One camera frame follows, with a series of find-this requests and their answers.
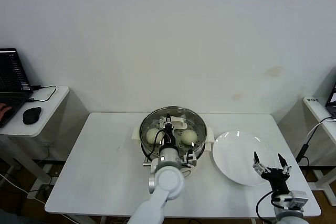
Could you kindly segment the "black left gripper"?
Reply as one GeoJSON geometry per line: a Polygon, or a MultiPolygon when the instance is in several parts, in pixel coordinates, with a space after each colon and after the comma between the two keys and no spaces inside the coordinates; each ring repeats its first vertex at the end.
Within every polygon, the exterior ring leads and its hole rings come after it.
{"type": "Polygon", "coordinates": [[[165,122],[163,124],[164,128],[164,137],[163,137],[163,145],[164,146],[175,146],[176,145],[176,138],[174,136],[174,126],[171,123],[172,118],[169,113],[166,115],[165,122]]]}

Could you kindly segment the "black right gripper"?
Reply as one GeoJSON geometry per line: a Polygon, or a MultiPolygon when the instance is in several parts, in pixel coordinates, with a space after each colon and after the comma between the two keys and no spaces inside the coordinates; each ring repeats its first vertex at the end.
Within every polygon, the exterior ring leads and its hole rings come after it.
{"type": "Polygon", "coordinates": [[[286,159],[280,153],[278,153],[278,158],[282,169],[267,168],[260,162],[257,153],[254,152],[253,169],[257,172],[257,174],[261,175],[263,179],[270,183],[273,196],[289,194],[286,181],[289,178],[292,166],[287,164],[286,159]]]}

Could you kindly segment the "person's bare hand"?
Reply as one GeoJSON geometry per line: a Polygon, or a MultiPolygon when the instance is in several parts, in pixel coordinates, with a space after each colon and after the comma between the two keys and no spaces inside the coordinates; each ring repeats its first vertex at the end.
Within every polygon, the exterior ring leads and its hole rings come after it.
{"type": "Polygon", "coordinates": [[[3,127],[6,122],[9,120],[10,116],[12,115],[12,107],[6,105],[5,103],[1,103],[0,105],[0,125],[3,127]]]}

